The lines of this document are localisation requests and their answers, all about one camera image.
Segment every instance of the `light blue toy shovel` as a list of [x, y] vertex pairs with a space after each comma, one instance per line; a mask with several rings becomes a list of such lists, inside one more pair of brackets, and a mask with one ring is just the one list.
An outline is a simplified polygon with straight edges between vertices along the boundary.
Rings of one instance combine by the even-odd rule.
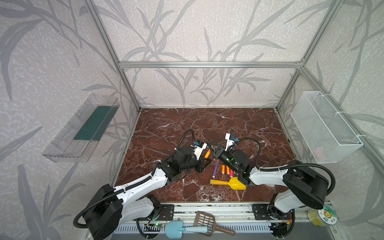
[[198, 232], [207, 233], [207, 226], [196, 226], [196, 227], [183, 227], [183, 221], [170, 221], [167, 223], [165, 232], [167, 237], [170, 239], [180, 239], [183, 236], [183, 232]]

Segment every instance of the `black mounting plate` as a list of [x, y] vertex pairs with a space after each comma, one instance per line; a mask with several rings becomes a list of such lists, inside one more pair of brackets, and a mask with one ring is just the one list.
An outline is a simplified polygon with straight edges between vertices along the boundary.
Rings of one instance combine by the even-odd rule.
[[285, 220], [290, 219], [290, 216], [284, 215], [279, 217], [279, 219], [274, 219], [268, 214], [268, 205], [269, 204], [252, 204], [252, 211], [255, 215], [255, 220]]
[[[156, 221], [156, 220], [158, 220], [158, 221], [166, 221], [167, 217], [168, 217], [168, 221], [173, 220], [174, 210], [175, 210], [175, 205], [173, 205], [173, 204], [161, 204], [160, 212], [165, 212], [167, 215], [160, 214], [153, 221]], [[149, 219], [146, 218], [146, 217], [141, 217], [141, 218], [139, 218], [139, 221], [149, 221]]]

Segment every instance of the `robotic arm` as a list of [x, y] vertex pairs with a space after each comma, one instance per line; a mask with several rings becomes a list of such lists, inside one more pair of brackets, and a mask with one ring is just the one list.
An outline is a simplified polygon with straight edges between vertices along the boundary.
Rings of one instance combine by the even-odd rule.
[[[193, 145], [182, 146], [185, 135], [191, 131]], [[234, 147], [243, 140], [253, 140], [259, 145], [256, 156], [256, 166], [249, 166], [249, 158], [241, 150]], [[233, 134], [226, 135], [226, 148], [214, 144], [194, 140], [194, 133], [187, 130], [180, 140], [175, 152], [158, 163], [153, 171], [132, 182], [112, 188], [109, 184], [102, 186], [73, 220], [73, 225], [78, 228], [89, 228], [94, 240], [102, 240], [109, 236], [119, 224], [140, 217], [153, 219], [159, 214], [159, 202], [154, 197], [143, 197], [149, 192], [179, 179], [181, 172], [196, 170], [201, 173], [211, 162], [200, 158], [203, 150], [208, 146], [214, 158], [219, 159], [229, 166], [238, 175], [238, 180], [245, 186], [274, 184], [287, 186], [289, 190], [275, 194], [268, 206], [269, 215], [278, 219], [291, 209], [301, 206], [309, 206], [321, 209], [324, 199], [334, 188], [334, 176], [325, 167], [318, 164], [302, 164], [294, 161], [290, 165], [280, 167], [259, 167], [258, 158], [261, 152], [260, 143], [253, 138], [234, 138]], [[331, 177], [331, 185], [328, 180], [309, 167], [319, 167], [325, 170]], [[83, 217], [86, 224], [80, 224], [78, 220]]]

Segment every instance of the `orange marker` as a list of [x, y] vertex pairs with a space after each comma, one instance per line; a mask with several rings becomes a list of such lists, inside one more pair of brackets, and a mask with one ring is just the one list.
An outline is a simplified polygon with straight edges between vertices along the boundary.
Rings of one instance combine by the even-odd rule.
[[209, 154], [211, 154], [211, 149], [208, 150], [208, 152], [205, 154], [204, 158], [208, 158]]

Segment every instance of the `brown scoop handle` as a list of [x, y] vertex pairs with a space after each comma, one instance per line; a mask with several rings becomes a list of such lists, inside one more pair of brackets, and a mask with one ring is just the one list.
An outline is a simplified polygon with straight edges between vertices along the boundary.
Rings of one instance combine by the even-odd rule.
[[215, 230], [216, 230], [216, 231], [220, 231], [220, 232], [228, 233], [228, 234], [230, 234], [230, 235], [232, 235], [232, 236], [234, 236], [234, 235], [236, 234], [236, 232], [235, 232], [234, 230], [230, 230], [230, 229], [228, 229], [228, 228], [221, 227], [221, 226], [219, 226], [219, 225], [216, 225], [216, 226], [215, 226]]

